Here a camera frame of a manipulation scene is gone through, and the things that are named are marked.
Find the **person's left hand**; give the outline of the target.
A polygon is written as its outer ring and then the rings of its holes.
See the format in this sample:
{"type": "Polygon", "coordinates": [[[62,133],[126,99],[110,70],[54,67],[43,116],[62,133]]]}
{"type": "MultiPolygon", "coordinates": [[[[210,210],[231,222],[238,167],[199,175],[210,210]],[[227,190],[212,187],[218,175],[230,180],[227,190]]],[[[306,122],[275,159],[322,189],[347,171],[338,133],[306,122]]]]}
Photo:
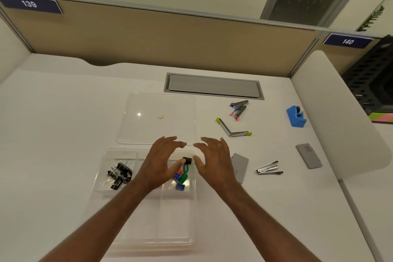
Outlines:
{"type": "Polygon", "coordinates": [[[169,168],[168,161],[170,156],[176,149],[184,148],[186,145],[187,143],[178,141],[177,146],[161,146],[160,138],[157,139],[151,146],[133,182],[138,185],[138,188],[144,194],[148,194],[163,185],[168,181],[166,180],[166,170],[169,168]]]}

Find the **person's left forearm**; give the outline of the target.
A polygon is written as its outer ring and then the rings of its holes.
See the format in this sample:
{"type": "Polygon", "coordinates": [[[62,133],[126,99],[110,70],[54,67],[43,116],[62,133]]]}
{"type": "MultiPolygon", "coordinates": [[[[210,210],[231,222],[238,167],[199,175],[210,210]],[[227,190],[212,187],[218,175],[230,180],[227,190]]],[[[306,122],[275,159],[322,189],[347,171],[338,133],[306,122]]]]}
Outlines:
{"type": "Polygon", "coordinates": [[[147,178],[130,181],[38,262],[100,262],[141,201],[160,185],[147,178]]]}

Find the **grey flat staple box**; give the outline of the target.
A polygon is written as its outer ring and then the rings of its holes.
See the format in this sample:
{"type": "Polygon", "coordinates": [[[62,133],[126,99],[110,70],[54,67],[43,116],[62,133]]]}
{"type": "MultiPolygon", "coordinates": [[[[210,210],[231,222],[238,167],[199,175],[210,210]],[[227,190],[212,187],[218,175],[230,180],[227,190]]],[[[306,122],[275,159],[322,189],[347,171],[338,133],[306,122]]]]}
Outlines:
{"type": "Polygon", "coordinates": [[[308,169],[312,170],[323,166],[321,160],[309,143],[296,145],[296,149],[308,169]]]}
{"type": "Polygon", "coordinates": [[[235,173],[235,178],[239,184],[242,184],[246,174],[249,159],[242,155],[234,153],[231,156],[231,161],[235,173]]]}

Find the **green-tipped open stapler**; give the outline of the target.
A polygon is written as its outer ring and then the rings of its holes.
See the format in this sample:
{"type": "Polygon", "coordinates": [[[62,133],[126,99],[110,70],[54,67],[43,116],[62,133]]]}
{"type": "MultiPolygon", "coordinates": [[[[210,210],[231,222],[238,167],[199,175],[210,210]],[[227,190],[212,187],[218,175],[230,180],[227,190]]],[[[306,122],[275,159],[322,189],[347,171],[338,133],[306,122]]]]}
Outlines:
{"type": "Polygon", "coordinates": [[[223,122],[222,119],[216,118],[215,120],[229,137],[252,136],[249,131],[231,131],[229,127],[223,122]]]}

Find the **clear plastic lid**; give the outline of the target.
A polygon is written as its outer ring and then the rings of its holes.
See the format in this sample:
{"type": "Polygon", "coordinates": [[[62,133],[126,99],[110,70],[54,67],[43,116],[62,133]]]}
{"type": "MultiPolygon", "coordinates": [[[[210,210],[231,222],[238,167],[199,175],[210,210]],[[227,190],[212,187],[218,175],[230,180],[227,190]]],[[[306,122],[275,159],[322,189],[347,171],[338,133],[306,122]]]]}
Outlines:
{"type": "Polygon", "coordinates": [[[117,134],[123,145],[152,145],[158,138],[177,136],[196,142],[195,98],[186,95],[130,93],[117,134]]]}

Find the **pink-tipped small stapler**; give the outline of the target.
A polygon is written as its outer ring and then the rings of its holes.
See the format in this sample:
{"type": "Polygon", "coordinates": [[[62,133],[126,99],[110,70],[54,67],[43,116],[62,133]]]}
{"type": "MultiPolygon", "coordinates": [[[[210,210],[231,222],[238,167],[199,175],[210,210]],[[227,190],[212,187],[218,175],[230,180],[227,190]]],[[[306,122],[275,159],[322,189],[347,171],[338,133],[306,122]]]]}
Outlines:
{"type": "Polygon", "coordinates": [[[233,111],[229,114],[229,116],[233,117],[235,119],[235,121],[238,121],[241,114],[245,111],[246,108],[247,108],[247,105],[233,107],[233,111]]]}

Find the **silver black staple remover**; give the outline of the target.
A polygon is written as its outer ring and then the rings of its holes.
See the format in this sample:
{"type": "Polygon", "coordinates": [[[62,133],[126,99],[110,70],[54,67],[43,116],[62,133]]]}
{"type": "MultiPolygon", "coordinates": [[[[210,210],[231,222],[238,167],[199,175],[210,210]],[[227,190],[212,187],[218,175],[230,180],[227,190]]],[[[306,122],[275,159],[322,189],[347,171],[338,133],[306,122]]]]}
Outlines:
{"type": "Polygon", "coordinates": [[[260,167],[256,170],[257,175],[282,175],[284,172],[279,170],[279,161],[276,160],[273,163],[260,167]]]}

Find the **clear plastic organizer box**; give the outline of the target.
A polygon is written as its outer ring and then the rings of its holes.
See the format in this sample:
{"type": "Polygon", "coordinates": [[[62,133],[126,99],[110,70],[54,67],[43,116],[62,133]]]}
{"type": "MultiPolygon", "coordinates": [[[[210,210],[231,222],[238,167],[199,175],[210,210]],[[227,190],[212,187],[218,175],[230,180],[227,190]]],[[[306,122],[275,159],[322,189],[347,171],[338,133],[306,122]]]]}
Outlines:
{"type": "MultiPolygon", "coordinates": [[[[134,160],[134,178],[148,152],[143,149],[108,149],[104,152],[82,222],[122,190],[114,191],[105,187],[107,171],[114,166],[115,160],[134,160]]],[[[192,151],[177,150],[170,156],[168,166],[183,157],[193,156],[192,151]]],[[[197,171],[194,161],[187,174],[184,188],[175,179],[171,179],[144,198],[116,236],[107,256],[128,256],[150,251],[185,251],[192,248],[197,214],[197,171]]]]}

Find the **pile of black binder clips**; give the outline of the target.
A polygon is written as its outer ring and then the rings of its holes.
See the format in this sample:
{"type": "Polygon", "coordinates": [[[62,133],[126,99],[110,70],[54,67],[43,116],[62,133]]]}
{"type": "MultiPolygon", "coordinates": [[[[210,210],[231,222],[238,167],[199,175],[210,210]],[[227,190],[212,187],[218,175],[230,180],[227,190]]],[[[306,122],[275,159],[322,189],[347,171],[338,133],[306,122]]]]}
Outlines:
{"type": "Polygon", "coordinates": [[[114,166],[106,174],[106,189],[118,191],[130,182],[133,177],[134,160],[115,160],[114,166]]]}

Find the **blue tape dispenser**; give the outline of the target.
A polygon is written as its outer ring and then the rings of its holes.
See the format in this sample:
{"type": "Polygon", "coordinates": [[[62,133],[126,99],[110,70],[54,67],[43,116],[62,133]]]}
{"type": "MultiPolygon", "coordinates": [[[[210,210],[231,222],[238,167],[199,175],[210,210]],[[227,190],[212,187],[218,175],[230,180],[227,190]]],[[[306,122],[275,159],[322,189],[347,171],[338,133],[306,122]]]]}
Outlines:
{"type": "Polygon", "coordinates": [[[292,127],[304,128],[307,119],[304,118],[303,109],[300,106],[291,106],[287,109],[287,116],[292,127]]]}

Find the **white rounded divider panel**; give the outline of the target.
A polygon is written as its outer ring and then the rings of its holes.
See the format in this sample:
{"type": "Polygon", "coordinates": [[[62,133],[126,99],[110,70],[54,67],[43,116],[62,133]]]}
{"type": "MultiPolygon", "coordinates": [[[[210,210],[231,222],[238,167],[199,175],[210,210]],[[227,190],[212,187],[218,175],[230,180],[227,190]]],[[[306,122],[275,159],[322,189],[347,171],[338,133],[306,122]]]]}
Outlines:
{"type": "Polygon", "coordinates": [[[323,51],[291,78],[338,180],[387,167],[393,153],[323,51]]]}

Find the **colourful sticky note pad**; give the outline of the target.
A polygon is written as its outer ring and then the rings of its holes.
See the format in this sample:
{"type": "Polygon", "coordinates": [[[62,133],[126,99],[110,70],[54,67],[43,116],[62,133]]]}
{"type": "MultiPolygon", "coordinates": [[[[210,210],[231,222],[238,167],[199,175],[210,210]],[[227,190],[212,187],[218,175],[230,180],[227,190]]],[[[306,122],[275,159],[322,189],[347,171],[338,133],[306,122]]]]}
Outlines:
{"type": "Polygon", "coordinates": [[[376,113],[376,112],[373,112],[368,117],[369,117],[369,119],[372,122],[384,123],[384,124],[393,124],[393,113],[376,113]]]}

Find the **black perforated crate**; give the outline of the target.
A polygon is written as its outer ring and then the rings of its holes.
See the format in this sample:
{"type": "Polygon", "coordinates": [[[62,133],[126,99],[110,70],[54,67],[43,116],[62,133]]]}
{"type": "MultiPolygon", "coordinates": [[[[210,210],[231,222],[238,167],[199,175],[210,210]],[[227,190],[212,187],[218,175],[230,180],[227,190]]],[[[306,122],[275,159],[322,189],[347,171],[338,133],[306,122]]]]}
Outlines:
{"type": "Polygon", "coordinates": [[[393,113],[393,36],[382,38],[342,79],[367,115],[393,113]]]}

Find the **blue desk number sign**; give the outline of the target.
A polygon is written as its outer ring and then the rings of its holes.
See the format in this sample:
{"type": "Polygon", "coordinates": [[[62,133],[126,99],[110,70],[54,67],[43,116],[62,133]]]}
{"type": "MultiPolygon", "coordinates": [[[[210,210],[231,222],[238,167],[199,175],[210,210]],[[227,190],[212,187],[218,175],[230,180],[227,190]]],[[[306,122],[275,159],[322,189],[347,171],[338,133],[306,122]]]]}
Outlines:
{"type": "Polygon", "coordinates": [[[56,0],[0,0],[5,8],[63,14],[56,0]]]}
{"type": "Polygon", "coordinates": [[[331,33],[324,40],[324,45],[341,46],[353,49],[365,49],[372,41],[373,37],[354,36],[348,34],[331,33]]]}

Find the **green plant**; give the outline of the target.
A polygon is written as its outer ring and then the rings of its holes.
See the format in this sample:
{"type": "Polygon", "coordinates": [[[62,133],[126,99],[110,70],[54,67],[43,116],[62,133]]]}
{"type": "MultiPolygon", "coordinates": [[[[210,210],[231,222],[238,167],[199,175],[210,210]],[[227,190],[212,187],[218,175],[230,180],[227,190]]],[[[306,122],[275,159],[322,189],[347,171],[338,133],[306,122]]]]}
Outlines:
{"type": "Polygon", "coordinates": [[[374,10],[369,17],[359,26],[356,31],[357,32],[366,32],[371,25],[374,24],[378,18],[383,14],[385,7],[380,5],[376,10],[374,10]]]}

